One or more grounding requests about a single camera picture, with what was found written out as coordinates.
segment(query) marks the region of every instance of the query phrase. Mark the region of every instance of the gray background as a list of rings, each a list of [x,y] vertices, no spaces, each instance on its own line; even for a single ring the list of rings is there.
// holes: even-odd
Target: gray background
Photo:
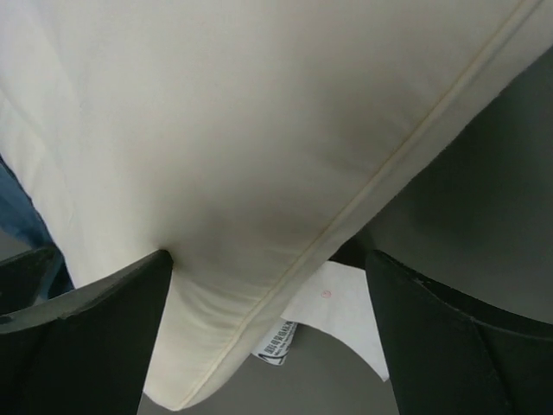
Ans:
[[[553,323],[553,51],[519,76],[360,234],[429,277]],[[4,257],[22,249],[0,238]],[[170,413],[143,400],[141,415]],[[302,328],[287,363],[249,359],[188,415],[397,414],[389,383]]]

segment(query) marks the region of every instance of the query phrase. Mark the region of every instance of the denim fabric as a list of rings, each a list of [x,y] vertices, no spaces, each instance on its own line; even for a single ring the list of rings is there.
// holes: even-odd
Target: denim fabric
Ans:
[[[38,248],[53,244],[46,225],[36,212],[33,203],[22,189],[10,168],[0,157],[0,229],[5,233],[27,244],[31,248]],[[64,274],[63,258],[56,259],[58,265],[45,278],[40,297],[49,298],[50,287],[58,277]],[[72,289],[71,283],[63,282],[63,291]]]

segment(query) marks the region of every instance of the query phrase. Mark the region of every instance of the white paper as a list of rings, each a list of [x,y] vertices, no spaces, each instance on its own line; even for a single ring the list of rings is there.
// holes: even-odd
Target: white paper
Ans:
[[[325,263],[292,298],[282,318],[336,337],[388,380],[364,270]]]

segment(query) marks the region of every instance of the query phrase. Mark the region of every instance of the white tag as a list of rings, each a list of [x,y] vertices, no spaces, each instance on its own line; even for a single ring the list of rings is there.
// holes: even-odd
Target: white tag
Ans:
[[[251,353],[270,365],[283,365],[286,356],[288,356],[296,328],[297,322],[287,322],[282,318],[279,319]]]

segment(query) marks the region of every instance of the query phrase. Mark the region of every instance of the fabric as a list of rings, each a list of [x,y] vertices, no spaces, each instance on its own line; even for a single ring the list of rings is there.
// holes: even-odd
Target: fabric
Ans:
[[[551,0],[0,0],[0,152],[77,286],[175,271],[146,393],[227,381],[552,43]]]
[[[29,197],[0,158],[0,228],[32,248],[52,243]]]

